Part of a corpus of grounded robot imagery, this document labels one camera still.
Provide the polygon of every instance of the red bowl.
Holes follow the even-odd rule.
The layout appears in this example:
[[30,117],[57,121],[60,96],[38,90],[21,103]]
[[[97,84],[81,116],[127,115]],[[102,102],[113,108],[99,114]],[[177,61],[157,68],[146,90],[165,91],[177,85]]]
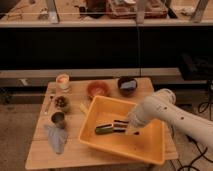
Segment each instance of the red bowl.
[[92,81],[87,86],[87,94],[91,99],[96,95],[108,96],[109,86],[104,81]]

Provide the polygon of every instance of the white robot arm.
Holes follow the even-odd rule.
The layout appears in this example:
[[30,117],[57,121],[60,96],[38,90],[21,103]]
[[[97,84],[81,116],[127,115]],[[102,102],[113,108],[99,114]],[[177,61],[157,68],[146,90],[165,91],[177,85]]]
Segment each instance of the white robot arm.
[[169,89],[161,89],[136,105],[128,114],[130,125],[144,127],[158,118],[179,128],[197,142],[213,149],[213,122],[175,106],[176,96]]

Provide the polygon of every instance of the box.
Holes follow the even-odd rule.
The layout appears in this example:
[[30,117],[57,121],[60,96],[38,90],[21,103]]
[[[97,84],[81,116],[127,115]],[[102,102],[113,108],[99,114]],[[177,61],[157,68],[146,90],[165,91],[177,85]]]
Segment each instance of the box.
[[136,104],[115,98],[96,96],[82,125],[79,141],[89,147],[145,163],[163,164],[165,161],[164,123],[154,119],[140,129],[139,135],[111,133],[96,135],[99,125],[125,120]]
[[[128,5],[125,2],[116,3],[116,0],[106,1],[106,11],[110,18],[135,18],[137,14],[137,3]],[[145,7],[145,18],[166,18],[168,8],[161,0],[148,0]]]

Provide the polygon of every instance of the white cloth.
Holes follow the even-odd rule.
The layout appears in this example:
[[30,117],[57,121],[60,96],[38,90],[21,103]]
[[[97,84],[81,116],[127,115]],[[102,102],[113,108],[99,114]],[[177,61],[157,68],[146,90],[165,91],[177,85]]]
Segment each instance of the white cloth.
[[66,130],[49,125],[44,125],[44,130],[53,151],[56,154],[63,153],[64,145],[66,144],[68,137]]

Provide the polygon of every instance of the dark bowl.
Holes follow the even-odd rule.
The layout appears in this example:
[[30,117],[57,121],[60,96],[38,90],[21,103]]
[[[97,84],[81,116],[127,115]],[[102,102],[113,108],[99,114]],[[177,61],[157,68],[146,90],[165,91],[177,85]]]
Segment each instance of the dark bowl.
[[123,76],[118,79],[117,82],[119,92],[123,96],[131,96],[138,87],[136,79],[133,77]]
[[60,121],[64,120],[64,113],[63,112],[55,112],[52,116],[51,116],[51,120],[53,123],[58,123]]
[[87,86],[87,94],[91,99],[96,95],[108,96],[109,86],[104,81],[92,81]]

